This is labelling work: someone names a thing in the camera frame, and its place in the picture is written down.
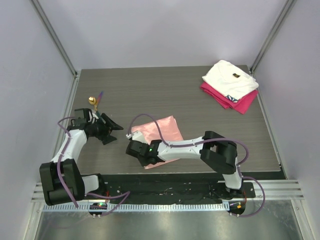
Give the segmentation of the pink satin napkin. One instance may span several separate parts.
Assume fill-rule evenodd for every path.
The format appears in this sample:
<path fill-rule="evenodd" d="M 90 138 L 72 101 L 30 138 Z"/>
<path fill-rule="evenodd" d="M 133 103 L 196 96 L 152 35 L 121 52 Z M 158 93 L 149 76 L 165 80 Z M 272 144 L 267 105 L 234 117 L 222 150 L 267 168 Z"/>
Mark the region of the pink satin napkin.
<path fill-rule="evenodd" d="M 163 138 L 168 141 L 183 141 L 183 136 L 179 130 L 176 119 L 173 115 L 158 119 L 156 121 L 159 125 Z M 160 134 L 156 127 L 156 124 L 148 122 L 142 125 L 135 125 L 130 127 L 132 133 L 139 131 L 143 134 L 146 142 L 151 143 L 152 140 L 160 140 Z"/>

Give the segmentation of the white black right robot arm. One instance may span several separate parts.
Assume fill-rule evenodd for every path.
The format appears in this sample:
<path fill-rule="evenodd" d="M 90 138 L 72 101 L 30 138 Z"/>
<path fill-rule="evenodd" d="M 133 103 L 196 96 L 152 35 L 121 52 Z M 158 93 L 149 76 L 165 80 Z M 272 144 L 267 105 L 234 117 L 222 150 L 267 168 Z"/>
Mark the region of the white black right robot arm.
<path fill-rule="evenodd" d="M 168 163 L 179 159 L 202 160 L 225 181 L 226 193 L 233 198 L 244 191 L 238 171 L 237 144 L 213 131 L 190 140 L 168 141 L 162 139 L 147 143 L 140 131 L 126 135 L 129 144 L 126 154 L 138 159 L 142 167 Z"/>

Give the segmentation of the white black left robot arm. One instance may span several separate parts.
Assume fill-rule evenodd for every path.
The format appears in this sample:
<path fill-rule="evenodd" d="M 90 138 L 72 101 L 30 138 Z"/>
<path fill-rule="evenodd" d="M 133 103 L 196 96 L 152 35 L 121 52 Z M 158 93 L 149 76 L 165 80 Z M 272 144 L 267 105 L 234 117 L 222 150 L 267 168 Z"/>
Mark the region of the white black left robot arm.
<path fill-rule="evenodd" d="M 123 127 L 111 120 L 105 113 L 89 108 L 78 108 L 70 117 L 70 125 L 63 129 L 63 144 L 50 162 L 41 164 L 40 180 L 44 200 L 54 206 L 65 203 L 77 205 L 90 194 L 100 200 L 107 192 L 101 174 L 82 176 L 77 160 L 89 138 L 97 138 L 103 145 L 116 140 L 112 131 Z"/>

